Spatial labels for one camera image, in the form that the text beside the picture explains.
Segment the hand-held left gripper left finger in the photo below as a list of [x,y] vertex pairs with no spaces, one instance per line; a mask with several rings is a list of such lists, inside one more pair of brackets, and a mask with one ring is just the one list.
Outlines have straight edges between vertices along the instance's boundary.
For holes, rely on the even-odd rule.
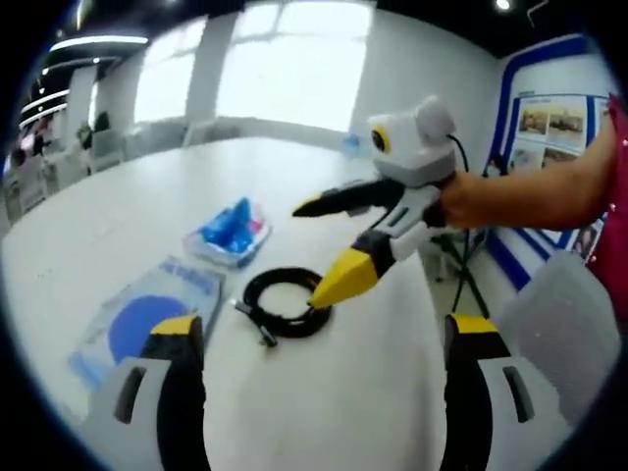
[[111,470],[207,470],[202,320],[158,323],[95,394],[95,452]]

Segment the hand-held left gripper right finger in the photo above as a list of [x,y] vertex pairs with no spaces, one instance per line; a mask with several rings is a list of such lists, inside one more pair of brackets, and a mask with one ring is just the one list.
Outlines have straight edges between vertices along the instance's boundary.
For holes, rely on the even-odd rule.
[[445,470],[536,470],[571,435],[559,395],[488,319],[445,317]]

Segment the person's right hand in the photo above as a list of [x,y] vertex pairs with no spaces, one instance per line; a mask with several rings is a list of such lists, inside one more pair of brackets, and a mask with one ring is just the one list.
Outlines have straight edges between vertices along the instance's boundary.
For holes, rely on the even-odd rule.
[[495,189],[489,179],[469,173],[455,173],[441,191],[440,203],[445,222],[459,229],[494,226],[498,216]]

